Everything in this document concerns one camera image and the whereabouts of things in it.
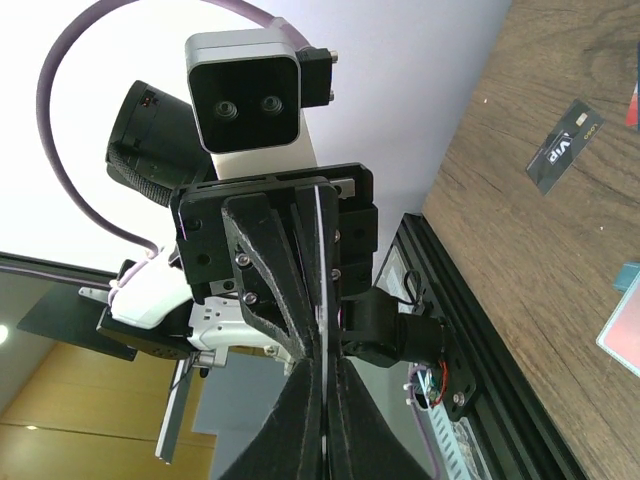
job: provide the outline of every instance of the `black card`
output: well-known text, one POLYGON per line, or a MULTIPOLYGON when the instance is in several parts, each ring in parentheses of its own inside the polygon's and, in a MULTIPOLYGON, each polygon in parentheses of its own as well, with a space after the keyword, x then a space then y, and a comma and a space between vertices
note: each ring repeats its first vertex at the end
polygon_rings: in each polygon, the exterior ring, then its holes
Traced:
POLYGON ((546 195, 602 128, 604 119, 586 103, 574 100, 527 167, 531 180, 546 195))

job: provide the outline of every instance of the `wooden table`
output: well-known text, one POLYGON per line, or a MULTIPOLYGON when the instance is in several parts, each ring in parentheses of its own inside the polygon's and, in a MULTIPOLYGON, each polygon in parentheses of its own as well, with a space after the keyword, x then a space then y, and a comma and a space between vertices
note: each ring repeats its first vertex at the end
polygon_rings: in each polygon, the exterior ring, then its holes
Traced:
POLYGON ((637 0, 514 0, 424 207, 594 480, 640 478, 640 379, 595 343, 640 260, 638 41, 637 0), (525 168, 575 98, 606 124, 543 196, 525 168))

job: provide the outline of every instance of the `orange wall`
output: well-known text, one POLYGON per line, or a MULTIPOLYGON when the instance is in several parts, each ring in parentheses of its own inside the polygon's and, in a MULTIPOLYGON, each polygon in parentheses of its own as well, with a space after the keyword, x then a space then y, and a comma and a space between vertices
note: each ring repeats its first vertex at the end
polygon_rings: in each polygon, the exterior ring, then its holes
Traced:
POLYGON ((198 375, 174 464, 154 456, 174 365, 57 345, 0 419, 0 480, 208 478, 215 437, 191 432, 198 375))

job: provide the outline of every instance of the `black camera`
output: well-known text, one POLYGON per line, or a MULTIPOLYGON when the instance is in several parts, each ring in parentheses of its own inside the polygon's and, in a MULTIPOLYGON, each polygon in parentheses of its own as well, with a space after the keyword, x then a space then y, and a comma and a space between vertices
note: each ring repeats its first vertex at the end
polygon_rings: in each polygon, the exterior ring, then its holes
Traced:
POLYGON ((202 146, 223 154, 293 143, 300 63, 278 29, 199 33, 187 40, 189 90, 202 146))

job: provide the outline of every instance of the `white wall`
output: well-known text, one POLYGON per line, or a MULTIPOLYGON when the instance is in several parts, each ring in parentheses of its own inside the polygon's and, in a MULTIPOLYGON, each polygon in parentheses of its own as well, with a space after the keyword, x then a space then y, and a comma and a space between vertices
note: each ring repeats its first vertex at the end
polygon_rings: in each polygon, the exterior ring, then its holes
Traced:
MULTIPOLYGON (((89 0, 13 2, 0 18, 3 161, 0 251, 116 270, 139 249, 85 219, 57 185, 36 135, 34 92, 58 33, 89 0)), ((381 254, 416 212, 488 57, 509 0, 255 0, 320 47, 338 50, 336 101, 307 114, 321 164, 362 162, 377 178, 381 254)), ((187 99, 183 45, 248 21, 194 0, 144 0, 81 39, 54 87, 54 134, 81 193, 118 225, 171 238, 169 212, 110 181, 104 147, 136 80, 187 99)))
POLYGON ((53 340, 15 328, 51 285, 0 273, 0 324, 9 328, 7 341, 0 345, 0 414, 53 347, 53 340))

